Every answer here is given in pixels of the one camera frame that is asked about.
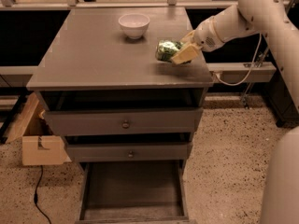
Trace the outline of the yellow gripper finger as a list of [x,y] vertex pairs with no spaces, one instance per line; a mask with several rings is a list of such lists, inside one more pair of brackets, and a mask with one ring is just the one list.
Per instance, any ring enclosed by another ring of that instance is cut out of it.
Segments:
[[184,37],[180,39],[182,43],[192,43],[194,41],[193,39],[194,31],[190,31],[188,34],[186,34]]
[[201,50],[202,47],[195,43],[185,44],[180,51],[170,58],[170,61],[174,64],[187,63],[196,58]]

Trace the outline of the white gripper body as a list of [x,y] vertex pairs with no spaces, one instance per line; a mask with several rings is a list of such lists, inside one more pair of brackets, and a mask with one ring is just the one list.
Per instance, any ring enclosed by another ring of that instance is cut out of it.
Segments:
[[221,48],[224,42],[215,30],[215,17],[202,21],[194,30],[193,40],[202,47],[202,51],[211,52]]

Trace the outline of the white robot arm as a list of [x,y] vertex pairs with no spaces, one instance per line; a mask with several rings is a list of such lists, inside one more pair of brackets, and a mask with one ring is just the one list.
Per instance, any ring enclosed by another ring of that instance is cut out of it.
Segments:
[[[235,6],[203,21],[182,38],[185,46],[171,58],[175,64],[213,51],[226,42],[254,33],[263,35],[299,111],[299,30],[282,0],[238,0]],[[269,162],[259,224],[299,224],[299,128],[286,133]]]

